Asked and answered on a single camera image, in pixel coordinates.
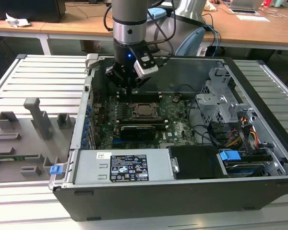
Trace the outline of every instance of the blue latch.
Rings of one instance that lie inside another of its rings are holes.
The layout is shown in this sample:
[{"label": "blue latch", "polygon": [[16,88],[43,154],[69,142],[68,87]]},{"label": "blue latch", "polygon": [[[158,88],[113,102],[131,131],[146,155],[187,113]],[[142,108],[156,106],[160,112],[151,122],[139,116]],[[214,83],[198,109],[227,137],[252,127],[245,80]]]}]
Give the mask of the blue latch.
[{"label": "blue latch", "polygon": [[220,153],[221,159],[223,161],[240,161],[241,156],[236,150],[224,150]]},{"label": "blue latch", "polygon": [[62,175],[63,174],[63,166],[62,165],[53,165],[50,168],[50,175]]}]

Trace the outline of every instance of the side panel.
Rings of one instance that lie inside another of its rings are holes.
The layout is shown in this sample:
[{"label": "side panel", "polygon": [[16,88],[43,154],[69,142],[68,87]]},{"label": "side panel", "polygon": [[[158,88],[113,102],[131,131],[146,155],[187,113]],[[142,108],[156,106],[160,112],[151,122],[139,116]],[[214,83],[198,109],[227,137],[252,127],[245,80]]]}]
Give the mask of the side panel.
[{"label": "side panel", "polygon": [[53,191],[75,221],[261,209],[288,194],[288,179]]}]

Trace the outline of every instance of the wooden desk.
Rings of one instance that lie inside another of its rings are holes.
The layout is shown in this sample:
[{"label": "wooden desk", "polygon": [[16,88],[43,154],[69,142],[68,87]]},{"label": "wooden desk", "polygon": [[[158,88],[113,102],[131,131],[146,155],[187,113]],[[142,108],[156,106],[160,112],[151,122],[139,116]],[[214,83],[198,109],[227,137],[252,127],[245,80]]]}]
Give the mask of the wooden desk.
[{"label": "wooden desk", "polygon": [[[103,16],[106,12],[106,5],[84,5],[76,3],[66,3],[66,12],[60,23],[45,23],[41,32],[45,34],[65,34],[65,35],[96,35],[109,36],[103,24]],[[107,25],[113,26],[112,12],[109,12]]]},{"label": "wooden desk", "polygon": [[[238,47],[250,47],[260,48],[277,46],[279,49],[288,48],[288,18],[286,17],[274,17],[268,13],[271,11],[264,10],[266,13],[265,18],[270,22],[258,22],[258,21],[242,21],[236,15],[229,15],[231,13],[229,9],[221,1],[220,5],[216,5],[218,8],[215,12],[210,13],[214,20],[214,27],[222,37],[222,46],[238,46]],[[288,17],[288,8],[269,8],[276,10],[280,14]],[[206,22],[211,24],[211,18],[209,15],[204,16]],[[206,33],[204,41],[212,41],[213,35],[211,32]]]},{"label": "wooden desk", "polygon": [[[213,16],[214,27],[222,36],[221,46],[288,50],[288,18],[266,14],[265,18],[270,22],[242,21],[236,15],[227,14],[231,12],[222,1],[216,7],[219,8],[217,11],[204,11],[203,14],[210,13]],[[271,9],[288,17],[288,8]],[[60,23],[33,22],[33,26],[13,28],[5,21],[0,21],[0,35],[38,38],[46,55],[51,54],[50,38],[112,41],[113,34],[103,26],[105,11],[105,5],[66,3],[66,13]],[[108,17],[107,24],[112,27],[111,12]],[[204,18],[211,24],[209,15]],[[212,33],[207,32],[201,47],[205,49],[212,40]]]}]

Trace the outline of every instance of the computer case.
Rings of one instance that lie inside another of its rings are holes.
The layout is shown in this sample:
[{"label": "computer case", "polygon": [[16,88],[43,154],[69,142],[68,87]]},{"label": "computer case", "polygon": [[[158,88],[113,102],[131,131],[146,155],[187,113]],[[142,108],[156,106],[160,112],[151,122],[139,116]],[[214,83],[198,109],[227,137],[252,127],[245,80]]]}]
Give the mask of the computer case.
[{"label": "computer case", "polygon": [[0,20],[13,18],[58,23],[66,11],[64,0],[0,0]]}]

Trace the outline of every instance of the black plastic cover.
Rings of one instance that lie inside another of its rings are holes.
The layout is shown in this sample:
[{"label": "black plastic cover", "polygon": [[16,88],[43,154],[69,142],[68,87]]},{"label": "black plastic cover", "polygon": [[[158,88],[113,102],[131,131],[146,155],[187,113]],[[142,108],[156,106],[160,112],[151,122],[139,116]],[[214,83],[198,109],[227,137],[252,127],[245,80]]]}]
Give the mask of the black plastic cover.
[{"label": "black plastic cover", "polygon": [[216,157],[218,149],[214,146],[170,146],[168,149],[170,156],[177,158],[177,180],[226,178]]}]

